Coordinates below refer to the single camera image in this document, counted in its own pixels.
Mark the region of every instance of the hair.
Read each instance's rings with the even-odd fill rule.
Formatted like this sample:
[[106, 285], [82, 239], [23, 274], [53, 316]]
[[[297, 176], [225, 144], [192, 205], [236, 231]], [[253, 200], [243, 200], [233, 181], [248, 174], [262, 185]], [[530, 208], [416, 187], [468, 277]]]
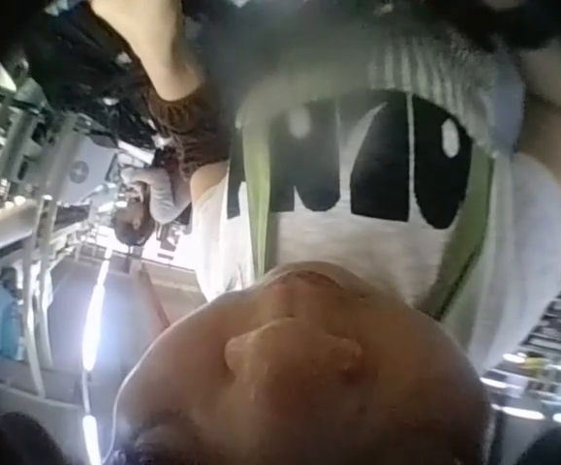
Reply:
[[144, 205], [144, 216], [138, 229], [126, 221], [119, 220], [114, 216], [112, 227], [116, 239], [129, 247], [140, 247], [146, 243], [155, 232], [156, 223], [149, 209], [150, 193], [148, 187], [144, 189], [142, 204]]

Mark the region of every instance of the green strap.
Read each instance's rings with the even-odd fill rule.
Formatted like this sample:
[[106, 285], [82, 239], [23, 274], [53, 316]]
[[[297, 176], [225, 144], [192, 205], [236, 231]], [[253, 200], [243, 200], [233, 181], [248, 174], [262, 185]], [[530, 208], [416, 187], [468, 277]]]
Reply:
[[481, 254], [489, 216], [493, 159], [474, 144], [465, 203], [444, 251], [435, 284], [420, 310], [441, 321]]
[[243, 167], [248, 190], [254, 276], [260, 279], [266, 272], [271, 193], [266, 125], [249, 125], [243, 130]]

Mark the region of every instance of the woman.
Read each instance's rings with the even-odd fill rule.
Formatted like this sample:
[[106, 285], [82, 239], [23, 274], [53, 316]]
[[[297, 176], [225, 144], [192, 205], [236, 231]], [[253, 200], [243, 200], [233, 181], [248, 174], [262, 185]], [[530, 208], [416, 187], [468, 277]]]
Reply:
[[177, 219], [192, 202], [188, 182], [192, 173], [226, 153], [214, 100], [206, 85], [179, 99], [178, 106], [167, 105], [150, 90], [149, 109], [171, 133], [173, 142], [156, 152], [152, 168], [123, 171], [123, 180], [138, 194], [114, 215], [114, 233], [121, 243], [142, 246], [157, 224]]
[[[174, 158], [174, 148], [158, 150], [159, 161]], [[131, 188], [127, 206], [114, 214], [116, 238], [123, 244], [142, 246], [156, 230], [176, 220], [190, 205], [190, 187], [180, 178], [178, 170], [158, 164], [153, 168], [128, 168], [121, 177]]]
[[[218, 131], [183, 152], [209, 303], [124, 384], [114, 463], [482, 463], [479, 373], [561, 291], [561, 46], [536, 3], [485, 3], [535, 48], [525, 105], [506, 55], [422, 4], [323, 8], [245, 96], [230, 169]], [[93, 8], [190, 134], [178, 2]]]

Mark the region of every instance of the white t-shirt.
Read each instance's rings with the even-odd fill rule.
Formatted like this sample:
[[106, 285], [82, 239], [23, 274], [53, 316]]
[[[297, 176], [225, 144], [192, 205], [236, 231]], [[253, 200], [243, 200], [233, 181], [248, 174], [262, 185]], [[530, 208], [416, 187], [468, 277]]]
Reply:
[[[513, 154], [522, 87], [504, 55], [468, 52], [454, 34], [426, 40], [432, 31], [413, 26], [395, 21], [360, 37], [358, 48], [348, 46], [355, 30], [335, 31], [331, 67], [317, 64], [326, 58], [315, 46], [310, 57], [302, 49], [287, 60], [293, 71], [254, 92], [257, 114], [267, 111], [274, 264], [339, 264], [418, 306], [437, 278], [480, 146], [495, 158], [483, 251], [441, 323], [483, 371], [561, 292], [561, 188], [538, 162]], [[310, 98], [343, 73], [365, 85]], [[208, 299], [254, 281], [247, 208], [235, 157], [194, 212]]]

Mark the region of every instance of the bag strap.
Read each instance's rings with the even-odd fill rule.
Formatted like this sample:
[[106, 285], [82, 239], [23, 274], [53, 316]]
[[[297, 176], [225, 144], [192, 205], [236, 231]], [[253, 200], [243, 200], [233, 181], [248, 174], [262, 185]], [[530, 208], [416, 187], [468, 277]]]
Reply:
[[474, 144], [465, 203], [444, 251], [437, 279], [420, 305], [422, 312], [437, 321], [446, 316], [454, 297], [463, 288], [481, 255], [489, 217], [492, 180], [493, 158]]

